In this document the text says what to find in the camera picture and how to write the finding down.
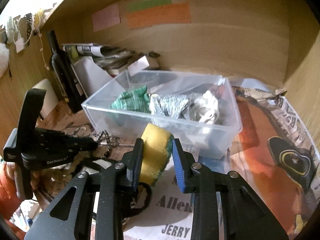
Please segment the left hand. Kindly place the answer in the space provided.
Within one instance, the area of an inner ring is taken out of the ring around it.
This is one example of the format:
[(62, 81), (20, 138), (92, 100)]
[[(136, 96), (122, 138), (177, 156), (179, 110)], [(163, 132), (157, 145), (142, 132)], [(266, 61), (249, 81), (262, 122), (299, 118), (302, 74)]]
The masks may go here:
[[(12, 201), (19, 199), (16, 194), (16, 185), (15, 185), (15, 172), (19, 168), (16, 163), (5, 162), (4, 170), (5, 170), (5, 179), (3, 180), (3, 186), (5, 187), (5, 191), (7, 192), (8, 198)], [(31, 184), (31, 198), (33, 197), (33, 191), (37, 189), (37, 185), (39, 183), (39, 173), (37, 171), (30, 172), (30, 184)]]

